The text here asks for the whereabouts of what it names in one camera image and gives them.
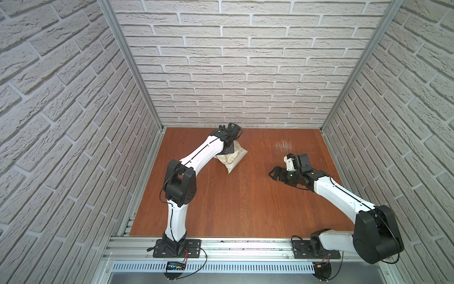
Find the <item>cream cloth soil bag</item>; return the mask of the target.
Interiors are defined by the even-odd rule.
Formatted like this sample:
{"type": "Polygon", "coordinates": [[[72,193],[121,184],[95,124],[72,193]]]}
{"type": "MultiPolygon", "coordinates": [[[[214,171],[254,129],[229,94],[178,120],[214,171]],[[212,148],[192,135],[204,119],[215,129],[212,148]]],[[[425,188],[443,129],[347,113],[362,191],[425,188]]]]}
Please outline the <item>cream cloth soil bag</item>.
{"type": "Polygon", "coordinates": [[[231,173],[239,162],[248,154],[248,151],[242,148],[237,141],[234,141],[233,146],[233,153],[216,156],[216,158],[225,165],[228,173],[231,173]]]}

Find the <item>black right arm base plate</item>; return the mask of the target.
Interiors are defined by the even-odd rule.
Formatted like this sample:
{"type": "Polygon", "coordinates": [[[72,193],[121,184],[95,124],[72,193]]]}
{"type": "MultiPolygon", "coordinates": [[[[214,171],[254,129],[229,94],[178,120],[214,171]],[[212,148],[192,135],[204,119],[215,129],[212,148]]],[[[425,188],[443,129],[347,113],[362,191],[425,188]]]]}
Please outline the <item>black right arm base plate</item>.
{"type": "Polygon", "coordinates": [[[295,259],[341,259],[341,254],[338,251],[324,249],[315,239],[292,239],[290,242],[295,259]]]}

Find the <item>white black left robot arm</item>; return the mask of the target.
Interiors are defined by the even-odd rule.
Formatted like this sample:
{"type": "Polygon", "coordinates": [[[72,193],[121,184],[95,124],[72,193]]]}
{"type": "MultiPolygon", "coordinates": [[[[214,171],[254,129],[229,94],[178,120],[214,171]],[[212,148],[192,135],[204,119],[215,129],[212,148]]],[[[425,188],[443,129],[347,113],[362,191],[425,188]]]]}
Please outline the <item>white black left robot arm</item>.
{"type": "Polygon", "coordinates": [[[184,252],[186,216],[188,205],[197,193],[197,175],[215,156],[233,154],[234,141],[241,134],[242,128],[235,123],[220,125],[191,154],[169,162],[162,187],[164,203],[168,206],[167,228],[162,240],[172,253],[179,256],[184,252]]]}

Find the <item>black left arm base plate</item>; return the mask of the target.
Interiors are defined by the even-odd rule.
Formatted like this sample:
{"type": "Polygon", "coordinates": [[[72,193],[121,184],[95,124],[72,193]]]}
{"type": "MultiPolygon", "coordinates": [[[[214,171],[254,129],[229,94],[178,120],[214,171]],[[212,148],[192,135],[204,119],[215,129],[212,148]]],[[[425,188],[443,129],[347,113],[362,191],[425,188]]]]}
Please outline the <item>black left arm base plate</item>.
{"type": "Polygon", "coordinates": [[[178,243],[170,239],[158,239],[153,250],[153,258],[183,258],[198,259],[201,252],[201,239],[182,239],[178,243]]]}

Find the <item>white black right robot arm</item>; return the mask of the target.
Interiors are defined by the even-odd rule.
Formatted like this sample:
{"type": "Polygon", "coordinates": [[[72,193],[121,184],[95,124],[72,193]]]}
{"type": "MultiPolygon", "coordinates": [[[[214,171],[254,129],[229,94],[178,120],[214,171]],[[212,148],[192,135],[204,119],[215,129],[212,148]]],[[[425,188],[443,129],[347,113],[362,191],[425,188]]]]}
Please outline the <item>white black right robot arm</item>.
{"type": "Polygon", "coordinates": [[[314,257],[324,257],[331,251],[349,252],[375,264],[392,256],[400,257],[404,251],[396,216],[388,206],[378,206],[356,196],[321,170],[288,171],[276,166],[268,176],[325,198],[352,221],[353,231],[323,229],[312,233],[308,250],[314,257]]]}

